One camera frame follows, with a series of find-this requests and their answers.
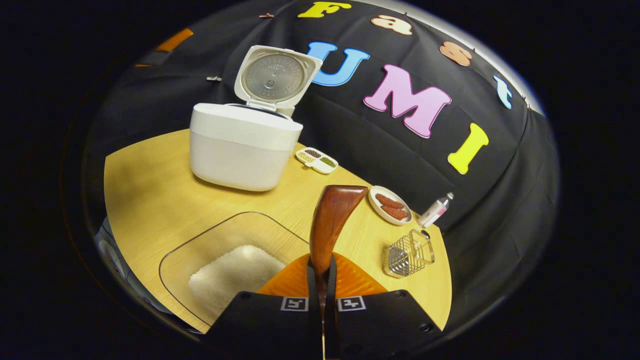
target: pink letter m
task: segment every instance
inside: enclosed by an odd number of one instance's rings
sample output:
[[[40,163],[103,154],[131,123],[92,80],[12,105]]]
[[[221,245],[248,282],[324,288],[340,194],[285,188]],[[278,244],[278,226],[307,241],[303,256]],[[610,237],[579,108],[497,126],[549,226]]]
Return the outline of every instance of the pink letter m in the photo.
[[[376,92],[364,98],[364,103],[374,110],[386,111],[385,101],[393,94],[391,116],[397,118],[416,108],[413,115],[404,118],[404,124],[421,137],[429,138],[431,126],[440,110],[451,103],[451,97],[435,86],[414,94],[411,75],[406,70],[391,64],[386,64],[384,69],[387,75],[382,79]]]

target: wire basket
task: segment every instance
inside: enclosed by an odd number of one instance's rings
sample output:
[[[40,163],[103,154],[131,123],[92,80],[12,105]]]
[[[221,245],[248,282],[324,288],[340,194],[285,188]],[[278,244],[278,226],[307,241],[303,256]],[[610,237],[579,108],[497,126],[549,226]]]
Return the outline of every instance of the wire basket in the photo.
[[[411,230],[391,246],[385,247],[382,255],[383,270],[387,275],[397,278],[409,276],[434,261],[431,238],[417,230]]]

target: rice cooker lid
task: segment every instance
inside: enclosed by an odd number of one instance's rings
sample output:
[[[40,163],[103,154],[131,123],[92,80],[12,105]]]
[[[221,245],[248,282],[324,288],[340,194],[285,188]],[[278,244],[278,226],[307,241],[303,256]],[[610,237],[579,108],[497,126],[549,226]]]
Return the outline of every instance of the rice cooker lid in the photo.
[[[291,108],[307,91],[322,60],[278,47],[255,45],[236,77],[236,95],[250,106]]]

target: white divided dish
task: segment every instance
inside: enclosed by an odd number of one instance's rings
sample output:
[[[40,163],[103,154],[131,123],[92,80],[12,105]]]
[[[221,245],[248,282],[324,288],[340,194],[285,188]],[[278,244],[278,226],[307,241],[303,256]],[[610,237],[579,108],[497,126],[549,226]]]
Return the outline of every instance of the white divided dish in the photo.
[[[382,204],[380,204],[380,201],[378,201],[378,199],[376,199],[376,195],[377,194],[382,194],[383,196],[388,197],[389,199],[393,200],[393,201],[398,201],[403,205],[403,208],[401,210],[407,212],[409,214],[409,216],[407,216],[406,218],[402,219],[402,220],[398,220],[394,217],[392,217],[391,215],[387,214],[384,210],[382,210]],[[413,220],[413,213],[411,212],[411,209],[409,209],[409,207],[406,205],[406,203],[400,198],[400,196],[396,195],[396,193],[392,192],[391,190],[384,188],[382,186],[372,186],[371,189],[369,189],[369,202],[371,203],[371,206],[373,206],[373,209],[378,213],[378,215],[380,215],[381,218],[385,219],[386,221],[390,222],[391,224],[394,225],[406,225],[409,224],[412,220]]]
[[[338,167],[338,161],[313,147],[306,147],[296,151],[296,159],[305,164],[306,167],[310,167],[324,175],[331,174]]]

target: spice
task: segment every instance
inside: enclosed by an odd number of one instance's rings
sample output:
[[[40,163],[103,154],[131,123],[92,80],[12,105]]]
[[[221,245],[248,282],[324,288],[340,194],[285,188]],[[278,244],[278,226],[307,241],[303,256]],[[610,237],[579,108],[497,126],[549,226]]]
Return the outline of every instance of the spice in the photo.
[[[329,160],[328,158],[322,158],[320,159],[320,161],[322,161],[323,163],[331,166],[331,167],[335,167],[335,164],[333,163],[333,161]]]
[[[298,153],[298,158],[300,160],[304,161],[305,163],[310,163],[310,162],[315,160],[314,158],[312,158],[311,156],[305,154],[304,152],[299,152]]]
[[[313,150],[305,150],[305,152],[307,154],[311,154],[311,156],[313,156],[314,158],[319,158],[321,155],[318,154],[317,152],[313,151]]]

